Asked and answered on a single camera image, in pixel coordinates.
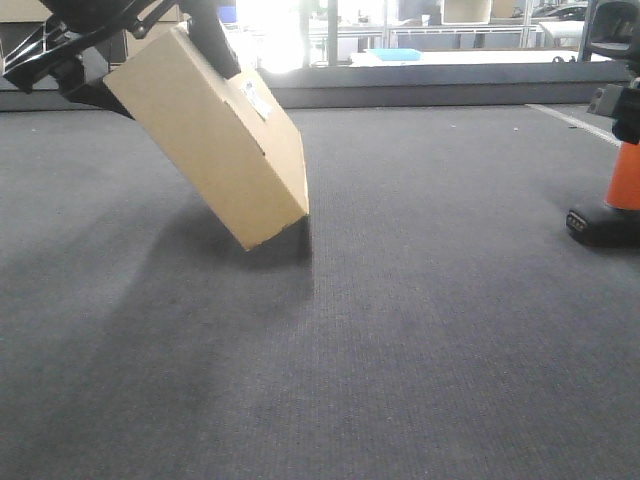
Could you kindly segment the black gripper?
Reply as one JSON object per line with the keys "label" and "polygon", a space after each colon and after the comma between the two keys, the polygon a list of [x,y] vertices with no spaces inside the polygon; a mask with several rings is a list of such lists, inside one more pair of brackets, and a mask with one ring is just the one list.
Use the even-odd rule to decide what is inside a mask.
{"label": "black gripper", "polygon": [[[109,90],[104,77],[109,64],[85,61],[86,50],[124,30],[144,38],[174,5],[173,1],[45,1],[51,15],[17,47],[3,57],[3,78],[30,93],[45,77],[71,103],[97,107],[132,119]],[[220,22],[217,2],[181,1],[189,19],[188,35],[213,69],[223,78],[240,73],[235,51]]]}

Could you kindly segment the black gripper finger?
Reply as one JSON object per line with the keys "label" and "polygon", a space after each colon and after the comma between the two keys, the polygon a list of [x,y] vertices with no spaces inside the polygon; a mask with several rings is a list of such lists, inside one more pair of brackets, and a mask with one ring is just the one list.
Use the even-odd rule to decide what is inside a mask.
{"label": "black gripper finger", "polygon": [[607,84],[592,96],[587,111],[610,118],[612,134],[620,141],[639,144],[639,78],[628,85]]}

